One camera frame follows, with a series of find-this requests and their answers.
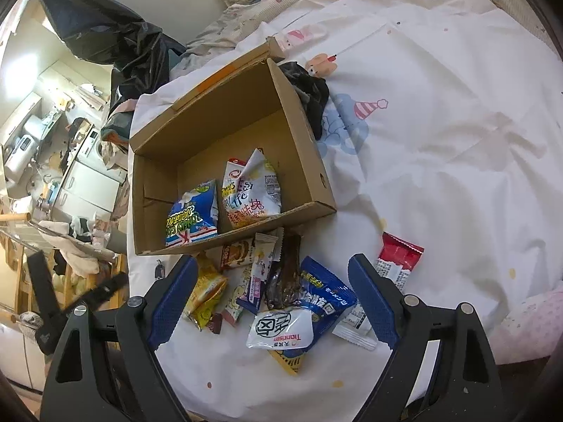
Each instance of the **black garbage bag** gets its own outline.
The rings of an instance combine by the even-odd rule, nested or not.
[[[313,136],[319,141],[323,136],[323,111],[329,95],[327,82],[321,77],[309,75],[297,62],[283,63],[280,69],[299,95]]]
[[[58,37],[78,58],[112,64],[111,111],[170,80],[168,50],[185,47],[115,0],[40,0]]]

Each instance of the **white snack bag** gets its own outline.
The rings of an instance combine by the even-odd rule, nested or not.
[[[282,201],[274,167],[260,149],[246,162],[230,159],[221,191],[224,207],[234,228],[278,215]]]
[[[312,312],[287,308],[258,313],[248,334],[247,347],[282,351],[305,348],[312,341]]]
[[[348,315],[336,324],[332,332],[340,338],[368,349],[368,351],[373,351],[377,347],[378,341],[367,337],[371,329],[372,325],[364,312],[364,308],[361,307],[360,303],[357,303]]]

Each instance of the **cardboard box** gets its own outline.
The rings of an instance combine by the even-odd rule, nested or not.
[[[271,57],[272,40],[203,81],[131,140],[137,254],[186,254],[292,226],[336,211],[323,161],[297,93]],[[281,187],[281,214],[233,230],[221,184],[230,158],[264,149]],[[166,248],[168,212],[186,191],[217,180],[219,235]]]

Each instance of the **blue wrapper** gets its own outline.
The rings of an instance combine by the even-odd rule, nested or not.
[[[294,306],[313,312],[313,341],[306,348],[283,351],[288,358],[311,349],[340,315],[358,302],[356,294],[346,284],[309,256],[301,262],[301,287]]]
[[[166,246],[179,246],[217,234],[215,180],[199,184],[174,203],[166,220]]]

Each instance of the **white bedsheet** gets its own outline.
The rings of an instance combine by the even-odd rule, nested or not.
[[[303,227],[302,258],[347,281],[348,258],[373,261],[386,229],[426,248],[407,293],[434,306],[468,301],[486,328],[561,280],[563,69],[489,0],[302,0],[235,51],[143,95],[132,132],[266,35],[294,30],[303,42],[288,60],[326,53],[338,65],[319,150],[339,212]],[[144,294],[157,258],[134,255],[132,241],[129,221],[131,294]],[[245,347],[250,322],[246,313],[216,336],[181,320],[160,347],[187,409],[212,421],[351,421],[389,355],[326,334],[292,377]],[[430,377],[427,355],[412,398]]]

